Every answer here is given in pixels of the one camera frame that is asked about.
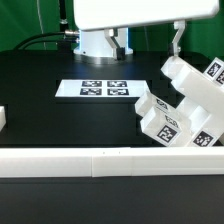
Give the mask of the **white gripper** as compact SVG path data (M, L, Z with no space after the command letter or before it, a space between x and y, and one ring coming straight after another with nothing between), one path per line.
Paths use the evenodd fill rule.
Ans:
M178 56L179 42L186 28L185 20L215 16L220 0L74 0L75 23L81 30L137 27L173 23L176 31L169 45L169 54ZM117 42L117 29L105 29L105 39L112 48L113 58L125 59L125 48Z

